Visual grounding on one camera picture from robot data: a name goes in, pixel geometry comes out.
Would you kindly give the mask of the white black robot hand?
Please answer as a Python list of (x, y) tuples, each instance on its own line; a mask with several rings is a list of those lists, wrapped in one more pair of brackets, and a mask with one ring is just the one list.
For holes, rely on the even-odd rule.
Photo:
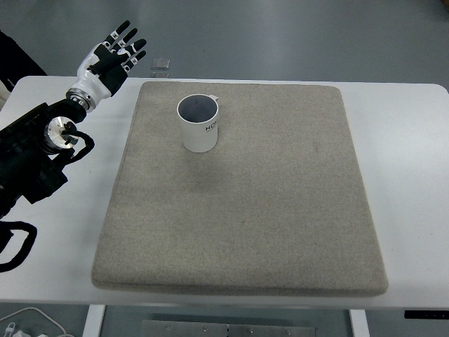
[(66, 98), (93, 111), (101, 100), (114, 96), (128, 78), (128, 73), (145, 57), (145, 39), (133, 41), (138, 33), (123, 22), (104, 41), (95, 45), (77, 70), (77, 80)]

